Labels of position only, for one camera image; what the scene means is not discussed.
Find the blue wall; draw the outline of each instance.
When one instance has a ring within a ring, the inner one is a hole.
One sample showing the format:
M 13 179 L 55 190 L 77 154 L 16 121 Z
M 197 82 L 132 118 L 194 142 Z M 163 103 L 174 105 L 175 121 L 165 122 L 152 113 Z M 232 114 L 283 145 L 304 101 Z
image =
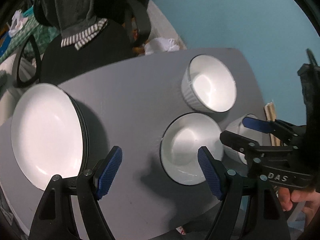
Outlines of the blue wall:
M 238 48 L 250 63 L 265 102 L 279 119 L 305 124 L 296 71 L 306 48 L 320 62 L 320 38 L 293 0 L 153 0 L 188 48 Z

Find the plate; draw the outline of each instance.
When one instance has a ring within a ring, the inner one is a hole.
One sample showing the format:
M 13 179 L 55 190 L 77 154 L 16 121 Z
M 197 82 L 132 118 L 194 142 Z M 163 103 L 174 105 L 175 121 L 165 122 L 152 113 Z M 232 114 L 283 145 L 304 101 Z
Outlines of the plate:
M 215 159 L 221 160 L 220 133 L 218 124 L 205 114 L 185 114 L 173 121 L 165 131 L 160 147 L 161 163 L 168 176 L 183 185 L 204 182 L 198 149 L 206 146 Z
M 69 96 L 41 83 L 20 98 L 11 123 L 11 143 L 27 179 L 45 190 L 51 177 L 77 176 L 84 157 L 85 134 Z

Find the metal screw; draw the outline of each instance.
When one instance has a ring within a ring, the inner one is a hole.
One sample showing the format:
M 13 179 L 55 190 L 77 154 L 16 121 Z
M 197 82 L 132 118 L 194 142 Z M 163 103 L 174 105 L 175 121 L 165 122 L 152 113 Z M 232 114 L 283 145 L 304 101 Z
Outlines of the metal screw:
M 52 177 L 52 180 L 53 180 L 53 181 L 57 181 L 58 179 L 60 179 L 60 175 L 54 175 L 54 176 Z
M 234 176 L 236 174 L 236 172 L 234 170 L 227 170 L 227 173 L 230 175 L 230 176 Z
M 92 174 L 92 170 L 85 170 L 85 171 L 83 172 L 83 174 L 84 174 L 85 176 L 89 176 L 89 175 Z
M 260 175 L 260 179 L 263 180 L 263 181 L 267 181 L 268 180 L 266 175 Z
M 260 163 L 260 162 L 261 162 L 261 160 L 260 160 L 259 158 L 253 158 L 253 161 L 254 161 L 255 163 Z

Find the table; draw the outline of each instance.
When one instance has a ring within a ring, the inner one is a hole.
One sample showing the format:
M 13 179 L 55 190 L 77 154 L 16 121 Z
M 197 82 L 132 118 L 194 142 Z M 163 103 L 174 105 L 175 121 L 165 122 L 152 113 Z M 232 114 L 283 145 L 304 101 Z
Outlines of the table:
M 237 99 L 226 113 L 209 114 L 222 130 L 233 120 L 255 114 L 265 119 L 264 102 L 254 74 L 237 49 L 190 49 L 124 60 L 90 71 L 59 87 L 83 111 L 90 136 L 88 168 L 113 147 L 123 162 L 108 195 L 99 201 L 116 239 L 149 239 L 201 215 L 218 203 L 207 184 L 183 186 L 164 172 L 159 146 L 164 131 L 178 116 L 194 112 L 184 101 L 180 84 L 190 60 L 208 54 L 230 69 Z M 0 127 L 0 184 L 22 227 L 30 230 L 42 190 L 21 172 L 12 151 L 9 119 Z M 269 143 L 264 135 L 263 143 Z M 224 162 L 232 165 L 228 158 Z M 76 197 L 75 219 L 87 239 Z

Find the stack of plates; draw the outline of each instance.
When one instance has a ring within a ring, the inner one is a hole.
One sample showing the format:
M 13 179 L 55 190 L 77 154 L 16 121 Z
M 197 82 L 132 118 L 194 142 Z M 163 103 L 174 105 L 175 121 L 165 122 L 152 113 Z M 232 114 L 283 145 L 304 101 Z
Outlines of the stack of plates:
M 53 175 L 74 177 L 87 166 L 89 135 L 80 108 L 50 84 L 38 84 L 20 98 L 11 143 L 23 174 L 42 190 Z

